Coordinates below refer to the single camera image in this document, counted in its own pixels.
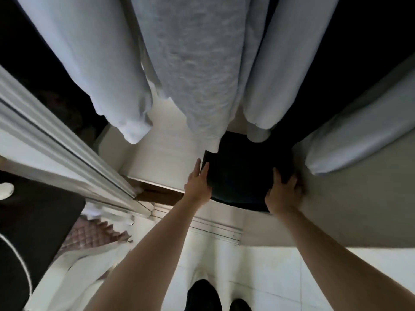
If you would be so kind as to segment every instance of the white cable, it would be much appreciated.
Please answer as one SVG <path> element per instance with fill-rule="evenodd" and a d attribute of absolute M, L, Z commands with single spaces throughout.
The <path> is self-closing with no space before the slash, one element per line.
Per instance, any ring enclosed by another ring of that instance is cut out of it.
<path fill-rule="evenodd" d="M 26 266 L 26 263 L 24 262 L 23 258 L 20 256 L 19 252 L 16 250 L 16 248 L 13 246 L 13 244 L 0 233 L 0 238 L 3 239 L 4 242 L 7 243 L 7 245 L 13 250 L 14 254 L 16 255 L 16 257 L 18 258 L 20 264 L 23 267 L 23 270 L 26 274 L 26 278 L 27 278 L 27 283 L 29 284 L 29 298 L 32 296 L 33 293 L 33 286 L 32 286 L 32 280 L 30 279 L 30 274 L 29 274 L 29 270 Z"/>

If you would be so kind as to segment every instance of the white sleeve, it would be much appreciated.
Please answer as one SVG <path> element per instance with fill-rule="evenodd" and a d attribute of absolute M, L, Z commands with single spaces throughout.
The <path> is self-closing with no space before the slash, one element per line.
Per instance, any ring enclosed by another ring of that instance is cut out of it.
<path fill-rule="evenodd" d="M 152 95 L 120 1 L 17 1 L 96 112 L 140 141 L 152 126 Z"/>
<path fill-rule="evenodd" d="M 408 60 L 415 65 L 415 56 Z M 383 79 L 316 131 L 305 160 L 311 173 L 318 175 L 347 167 L 415 128 L 415 68 L 375 102 L 359 109 L 367 95 L 376 94 L 385 85 Z"/>
<path fill-rule="evenodd" d="M 278 1 L 245 89 L 248 122 L 270 129 L 291 107 L 338 1 Z"/>

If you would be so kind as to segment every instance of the clothing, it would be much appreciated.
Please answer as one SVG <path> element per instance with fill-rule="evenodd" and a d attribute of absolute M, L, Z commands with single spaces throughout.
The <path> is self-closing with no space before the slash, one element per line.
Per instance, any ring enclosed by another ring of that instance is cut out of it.
<path fill-rule="evenodd" d="M 195 282 L 187 292 L 185 311 L 222 311 L 216 289 L 205 279 Z M 229 311 L 252 311 L 242 299 L 232 301 Z"/>
<path fill-rule="evenodd" d="M 414 26 L 410 0 L 340 0 L 273 144 L 292 147 L 407 59 Z"/>
<path fill-rule="evenodd" d="M 338 0 L 279 0 L 246 86 L 246 119 L 270 129 L 293 104 Z"/>
<path fill-rule="evenodd" d="M 132 0 L 163 90 L 217 152 L 261 42 L 269 0 Z"/>
<path fill-rule="evenodd" d="M 246 135 L 227 131 L 218 153 L 205 152 L 202 166 L 209 162 L 208 184 L 212 199 L 253 211 L 268 212 L 264 199 L 272 187 L 272 168 L 281 173 L 283 183 L 293 174 L 289 149 L 277 149 L 270 139 L 262 143 Z"/>
<path fill-rule="evenodd" d="M 152 126 L 152 95 L 120 1 L 17 1 L 96 112 L 140 141 Z"/>
<path fill-rule="evenodd" d="M 314 175 L 331 172 L 371 155 L 413 128 L 415 55 L 317 130 L 305 164 Z"/>

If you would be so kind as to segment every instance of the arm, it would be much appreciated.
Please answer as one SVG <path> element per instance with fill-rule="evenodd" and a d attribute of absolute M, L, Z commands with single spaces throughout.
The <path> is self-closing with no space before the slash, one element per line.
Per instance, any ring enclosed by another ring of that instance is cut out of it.
<path fill-rule="evenodd" d="M 297 208 L 296 178 L 274 185 L 265 203 L 291 232 L 304 262 L 335 311 L 415 310 L 415 296 L 376 268 L 338 244 Z"/>
<path fill-rule="evenodd" d="M 114 269 L 85 311 L 161 309 L 192 218 L 210 200 L 208 169 L 207 163 L 199 174 L 198 159 L 183 198 Z"/>

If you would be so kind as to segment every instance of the shoe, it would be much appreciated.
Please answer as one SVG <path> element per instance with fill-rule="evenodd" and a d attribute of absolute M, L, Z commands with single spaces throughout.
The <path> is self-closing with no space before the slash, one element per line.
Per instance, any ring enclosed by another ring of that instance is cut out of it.
<path fill-rule="evenodd" d="M 252 311 L 252 309 L 245 300 L 238 298 L 232 301 L 229 311 Z"/>
<path fill-rule="evenodd" d="M 198 280 L 202 280 L 202 279 L 209 281 L 207 272 L 202 269 L 196 269 L 195 273 L 193 274 L 192 282 L 190 283 L 189 288 L 192 288 L 195 282 L 197 282 Z"/>

